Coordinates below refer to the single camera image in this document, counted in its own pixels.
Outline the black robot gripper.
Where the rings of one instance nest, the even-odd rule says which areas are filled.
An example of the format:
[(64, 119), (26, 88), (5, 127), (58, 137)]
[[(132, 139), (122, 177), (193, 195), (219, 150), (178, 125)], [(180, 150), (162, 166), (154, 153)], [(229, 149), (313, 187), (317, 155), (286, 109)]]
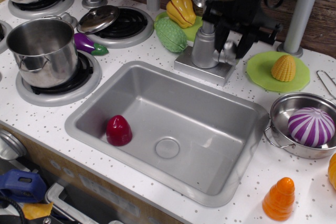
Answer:
[(241, 34), (236, 58), (241, 59), (255, 42), (274, 41), (283, 25), (267, 16), (262, 0), (207, 0), (203, 20), (215, 26), (215, 49), (221, 52), (231, 31)]

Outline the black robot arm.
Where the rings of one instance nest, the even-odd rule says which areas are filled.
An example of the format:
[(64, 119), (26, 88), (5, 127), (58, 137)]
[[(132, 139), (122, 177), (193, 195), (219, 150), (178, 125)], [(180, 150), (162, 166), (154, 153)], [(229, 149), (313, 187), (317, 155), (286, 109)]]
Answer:
[[(270, 9), (279, 7), (284, 0), (268, 6)], [(261, 6), (268, 0), (206, 0), (206, 10), (203, 20), (215, 26), (215, 53), (218, 55), (224, 51), (230, 31), (241, 34), (241, 39), (236, 48), (236, 58), (242, 58), (253, 43), (263, 41), (273, 45), (277, 34), (282, 31), (283, 25), (267, 16)]]

